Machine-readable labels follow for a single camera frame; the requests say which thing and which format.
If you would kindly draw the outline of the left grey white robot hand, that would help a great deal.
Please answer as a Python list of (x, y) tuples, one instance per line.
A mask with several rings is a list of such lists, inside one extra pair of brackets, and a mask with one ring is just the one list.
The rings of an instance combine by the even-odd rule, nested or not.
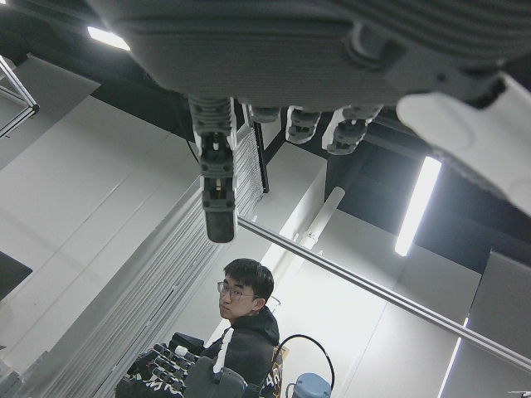
[(188, 97), (207, 236), (236, 229), (233, 105), (350, 153), (382, 106), (475, 182), (530, 210), (527, 1), (93, 1), (166, 90)]

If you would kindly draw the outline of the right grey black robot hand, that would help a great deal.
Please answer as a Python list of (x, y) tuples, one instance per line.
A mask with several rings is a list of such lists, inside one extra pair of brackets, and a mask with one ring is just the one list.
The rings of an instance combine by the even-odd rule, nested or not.
[(187, 348), (177, 346), (173, 351), (155, 344), (158, 354), (152, 373), (183, 397), (243, 397), (247, 384), (242, 376), (209, 357), (199, 357)]

